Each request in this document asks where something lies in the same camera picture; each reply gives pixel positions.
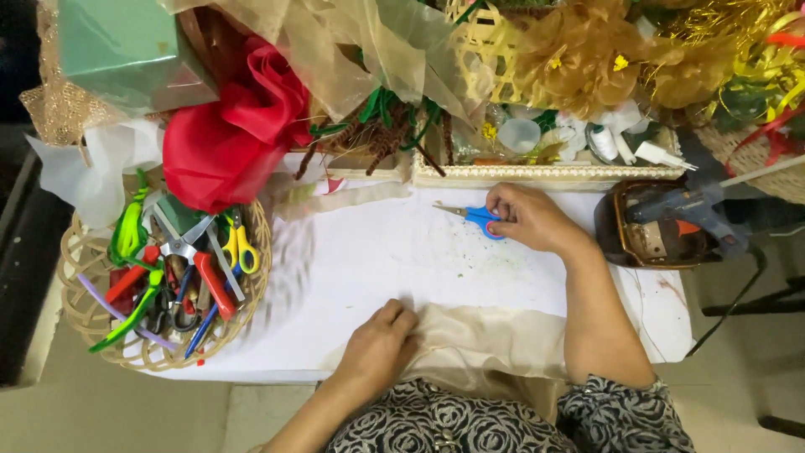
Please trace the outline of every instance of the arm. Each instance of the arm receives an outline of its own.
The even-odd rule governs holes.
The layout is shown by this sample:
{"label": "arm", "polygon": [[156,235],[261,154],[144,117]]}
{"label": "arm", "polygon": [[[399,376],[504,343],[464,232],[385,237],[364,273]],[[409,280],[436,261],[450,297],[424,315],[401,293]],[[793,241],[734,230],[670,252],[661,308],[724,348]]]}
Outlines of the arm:
{"label": "arm", "polygon": [[353,333],[336,371],[261,453],[316,453],[349,416],[397,382],[417,350],[416,314],[391,299]]}
{"label": "arm", "polygon": [[573,384],[589,374],[633,388],[656,380],[637,332],[617,295],[595,240],[543,191],[496,185],[486,207],[503,219],[490,229],[539,251],[557,254],[568,271],[564,359]]}

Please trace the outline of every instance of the yellow scissors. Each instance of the yellow scissors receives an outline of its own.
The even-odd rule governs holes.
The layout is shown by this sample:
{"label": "yellow scissors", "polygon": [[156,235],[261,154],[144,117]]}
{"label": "yellow scissors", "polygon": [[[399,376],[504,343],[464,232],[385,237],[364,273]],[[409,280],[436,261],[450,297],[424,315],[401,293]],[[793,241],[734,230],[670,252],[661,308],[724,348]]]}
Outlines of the yellow scissors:
{"label": "yellow scissors", "polygon": [[229,268],[234,269],[235,264],[240,263],[244,273],[253,274],[260,267],[260,257],[246,238],[246,227],[241,221],[241,209],[235,206],[232,209],[232,217],[226,216],[229,222],[229,241],[221,250],[229,253]]}

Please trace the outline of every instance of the rose print fabric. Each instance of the rose print fabric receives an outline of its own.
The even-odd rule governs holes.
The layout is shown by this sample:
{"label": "rose print fabric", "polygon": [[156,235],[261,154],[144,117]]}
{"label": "rose print fabric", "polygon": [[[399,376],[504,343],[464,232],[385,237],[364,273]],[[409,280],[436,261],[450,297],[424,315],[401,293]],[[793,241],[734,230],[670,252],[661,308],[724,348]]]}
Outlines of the rose print fabric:
{"label": "rose print fabric", "polygon": [[630,389],[597,376],[559,399],[556,426],[516,401],[457,396],[417,379],[347,421],[327,453],[694,453],[660,380]]}

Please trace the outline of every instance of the electric cord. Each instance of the electric cord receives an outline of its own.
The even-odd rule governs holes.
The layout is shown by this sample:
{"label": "electric cord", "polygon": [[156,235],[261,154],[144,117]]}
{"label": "electric cord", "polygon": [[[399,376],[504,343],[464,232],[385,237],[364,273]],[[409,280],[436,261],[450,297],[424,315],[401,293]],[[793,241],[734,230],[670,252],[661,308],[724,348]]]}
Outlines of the electric cord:
{"label": "electric cord", "polygon": [[735,307],[738,306],[738,302],[740,302],[741,299],[746,295],[746,293],[748,293],[749,290],[752,289],[752,287],[755,285],[755,283],[757,283],[758,278],[760,278],[760,275],[762,275],[763,272],[768,267],[769,262],[766,259],[766,254],[763,253],[763,250],[761,250],[759,247],[750,244],[749,249],[747,250],[747,252],[752,254],[752,256],[754,257],[754,259],[755,259],[755,267],[758,270],[755,271],[755,273],[752,276],[752,278],[749,279],[749,281],[746,283],[746,285],[744,285],[744,288],[738,293],[737,296],[735,296],[735,299],[733,300],[733,303],[730,304],[730,306],[727,309],[726,313],[724,313],[721,316],[721,319],[718,320],[718,322],[716,323],[715,326],[710,327],[710,330],[708,330],[707,333],[705,333],[704,336],[701,339],[699,339],[699,341],[697,341],[695,345],[693,345],[693,348],[691,348],[691,350],[685,355],[685,358],[690,357],[691,355],[694,355],[702,347],[704,342],[707,341],[707,339],[709,339],[716,332],[716,330],[718,330],[719,327],[721,327],[721,324],[724,323],[724,321],[727,319],[727,317],[730,314],[733,313],[733,311],[735,310]]}

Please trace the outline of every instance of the hand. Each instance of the hand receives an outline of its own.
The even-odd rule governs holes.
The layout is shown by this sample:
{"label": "hand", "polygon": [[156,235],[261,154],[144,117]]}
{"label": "hand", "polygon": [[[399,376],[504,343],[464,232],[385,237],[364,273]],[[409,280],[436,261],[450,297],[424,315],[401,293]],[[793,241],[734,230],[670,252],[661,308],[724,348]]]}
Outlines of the hand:
{"label": "hand", "polygon": [[486,195],[486,209],[497,210],[501,222],[489,229],[534,250],[551,251],[564,258],[592,238],[573,222],[542,190],[500,183]]}
{"label": "hand", "polygon": [[354,395],[358,406],[391,388],[419,347],[409,336],[418,322],[414,312],[390,299],[355,330],[327,382]]}

